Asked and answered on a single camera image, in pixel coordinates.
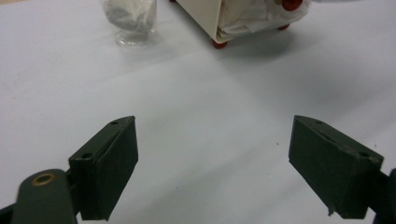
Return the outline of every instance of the white tabletop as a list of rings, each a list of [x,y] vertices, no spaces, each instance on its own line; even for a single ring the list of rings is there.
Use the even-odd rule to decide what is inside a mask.
[[[289,164],[293,116],[377,151],[385,174],[396,167],[395,9],[313,3],[286,31],[218,50],[167,0],[159,42],[142,49],[115,44],[98,1],[0,6],[0,207],[135,115],[139,163],[109,223],[342,223]]]

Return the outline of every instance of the red knob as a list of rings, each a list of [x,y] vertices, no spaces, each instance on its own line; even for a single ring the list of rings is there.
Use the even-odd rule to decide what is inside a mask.
[[[282,7],[287,11],[294,11],[302,2],[303,0],[282,0]]]

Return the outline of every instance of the white table surface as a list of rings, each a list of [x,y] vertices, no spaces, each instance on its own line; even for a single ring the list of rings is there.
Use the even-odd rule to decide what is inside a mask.
[[[98,1],[0,6],[0,207],[135,115],[139,163],[108,223],[343,223],[289,164],[293,116],[382,154],[385,174],[396,167],[395,9],[313,3],[284,32],[217,50],[166,0],[161,38],[142,49],[114,43]]]

